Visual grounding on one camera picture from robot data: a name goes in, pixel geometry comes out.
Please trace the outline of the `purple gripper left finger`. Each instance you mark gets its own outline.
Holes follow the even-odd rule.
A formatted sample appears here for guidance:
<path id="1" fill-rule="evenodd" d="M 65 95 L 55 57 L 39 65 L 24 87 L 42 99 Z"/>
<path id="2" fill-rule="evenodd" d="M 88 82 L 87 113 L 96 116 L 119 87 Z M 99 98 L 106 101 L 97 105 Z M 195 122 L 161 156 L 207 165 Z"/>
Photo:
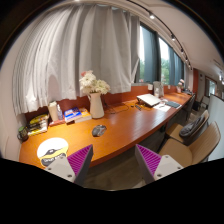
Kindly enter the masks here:
<path id="1" fill-rule="evenodd" d="M 76 185 L 82 186 L 87 175 L 92 156 L 93 146 L 88 145 L 68 157 L 59 156 L 46 168 L 46 171 L 73 182 Z"/>

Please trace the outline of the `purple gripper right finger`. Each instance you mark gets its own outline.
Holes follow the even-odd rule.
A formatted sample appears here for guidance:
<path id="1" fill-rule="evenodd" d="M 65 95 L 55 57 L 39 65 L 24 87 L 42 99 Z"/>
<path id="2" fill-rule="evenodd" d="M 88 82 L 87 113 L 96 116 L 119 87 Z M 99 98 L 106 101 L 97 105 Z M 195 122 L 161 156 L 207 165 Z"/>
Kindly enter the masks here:
<path id="1" fill-rule="evenodd" d="M 146 184 L 160 180 L 182 169 L 182 166 L 171 156 L 160 156 L 139 144 L 135 146 L 135 156 Z"/>

